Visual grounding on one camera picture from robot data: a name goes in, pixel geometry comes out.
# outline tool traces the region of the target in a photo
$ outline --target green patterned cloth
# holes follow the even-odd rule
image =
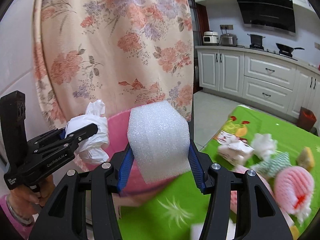
[[[289,166],[291,166],[289,153],[276,152],[270,156],[269,160],[253,165],[251,168],[262,175],[265,179],[269,179],[274,178],[278,172]]]
[[[278,141],[278,150],[288,152],[290,163],[296,165],[296,158],[302,149],[310,147],[314,153],[315,167],[311,171],[316,188],[311,201],[311,215],[302,225],[292,217],[295,225],[302,233],[312,221],[320,207],[320,138],[302,130],[293,124],[277,119],[247,107],[237,106],[230,116],[236,116],[235,123],[249,121],[246,125],[248,132],[244,138],[250,144],[255,133],[272,134]],[[207,153],[214,162],[220,163],[227,169],[233,166],[217,154],[220,144],[212,139],[203,152]],[[257,156],[250,158],[246,167],[260,162]],[[203,223],[209,203],[209,195],[202,195],[195,185],[192,173],[187,172],[175,179],[155,198],[140,207],[122,207],[119,227],[123,240],[189,240],[191,225]]]

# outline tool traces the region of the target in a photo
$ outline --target bracelet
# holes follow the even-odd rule
[[[27,227],[27,226],[30,226],[33,222],[33,218],[28,218],[28,219],[24,219],[24,218],[21,218],[12,208],[10,202],[9,202],[9,198],[8,196],[5,197],[5,200],[7,202],[7,206],[8,206],[8,209],[11,213],[11,215],[14,217],[15,220],[17,220],[20,224],[22,224],[23,226]]]

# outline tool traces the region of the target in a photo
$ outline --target yellow object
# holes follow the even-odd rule
[[[292,226],[290,227],[290,231],[291,231],[293,240],[297,240],[300,235],[298,228],[296,226]]]
[[[304,147],[297,158],[297,164],[309,172],[313,169],[315,166],[315,159],[313,158],[312,151],[309,147]]]
[[[237,129],[236,133],[235,133],[235,136],[237,137],[243,137],[247,134],[248,132],[248,129],[246,126],[242,127],[242,128],[239,128]]]

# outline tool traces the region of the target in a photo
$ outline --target white rice cooker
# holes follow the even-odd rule
[[[213,31],[204,32],[203,44],[218,45],[219,44],[218,33]]]

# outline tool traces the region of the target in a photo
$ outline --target range hood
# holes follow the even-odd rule
[[[246,26],[296,32],[292,0],[237,0]]]

